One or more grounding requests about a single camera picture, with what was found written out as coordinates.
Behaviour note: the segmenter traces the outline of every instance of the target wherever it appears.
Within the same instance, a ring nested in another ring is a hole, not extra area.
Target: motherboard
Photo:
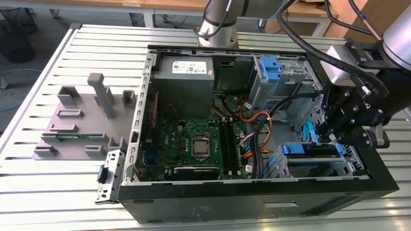
[[[142,146],[149,181],[246,178],[238,150],[242,122],[162,120],[157,134]]]

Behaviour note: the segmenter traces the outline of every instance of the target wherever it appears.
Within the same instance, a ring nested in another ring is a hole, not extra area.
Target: metal table
[[[340,39],[305,40],[325,51]],[[405,230],[411,227],[411,124],[398,113],[385,127],[390,147],[378,150],[400,191],[362,201],[325,217],[137,224],[121,205],[94,205],[101,161],[34,161],[62,85],[92,93],[90,72],[102,73],[112,93],[138,92],[148,44],[194,46],[181,29],[82,25],[70,29],[0,139],[0,230],[168,229]],[[300,51],[286,36],[238,33],[241,49]]]

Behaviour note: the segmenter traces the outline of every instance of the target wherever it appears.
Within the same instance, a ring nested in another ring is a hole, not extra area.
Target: expansion slot
[[[228,144],[228,153],[229,153],[229,159],[230,159],[230,171],[233,175],[240,175],[238,173],[238,158],[237,158],[237,149],[236,149],[236,139],[234,139],[234,133],[232,129],[232,123],[226,122],[225,126],[225,135],[226,135],[226,144]]]

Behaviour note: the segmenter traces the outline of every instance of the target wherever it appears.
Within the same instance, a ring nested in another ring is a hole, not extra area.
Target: label on power supply
[[[205,62],[174,61],[172,62],[173,74],[206,74]]]

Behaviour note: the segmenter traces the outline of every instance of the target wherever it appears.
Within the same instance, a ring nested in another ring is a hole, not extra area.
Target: black connector
[[[138,139],[138,133],[136,131],[133,131],[133,134],[130,136],[130,143],[136,143]]]

